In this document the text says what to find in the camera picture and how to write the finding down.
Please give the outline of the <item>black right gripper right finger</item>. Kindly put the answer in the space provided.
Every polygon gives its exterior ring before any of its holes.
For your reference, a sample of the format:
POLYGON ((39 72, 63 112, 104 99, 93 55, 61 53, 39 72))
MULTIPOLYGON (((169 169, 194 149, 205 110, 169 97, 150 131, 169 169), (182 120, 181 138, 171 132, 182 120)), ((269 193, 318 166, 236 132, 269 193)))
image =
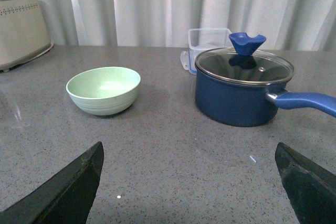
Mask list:
POLYGON ((275 161, 298 221, 335 223, 335 174, 284 143, 278 143, 275 161))

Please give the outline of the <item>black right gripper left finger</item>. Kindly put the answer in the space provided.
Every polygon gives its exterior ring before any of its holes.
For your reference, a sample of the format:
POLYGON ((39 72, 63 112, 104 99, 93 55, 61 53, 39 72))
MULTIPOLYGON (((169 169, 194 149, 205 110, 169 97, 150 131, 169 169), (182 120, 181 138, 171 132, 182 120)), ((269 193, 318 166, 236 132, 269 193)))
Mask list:
POLYGON ((86 223, 103 167, 97 142, 32 193, 1 212, 1 223, 86 223))

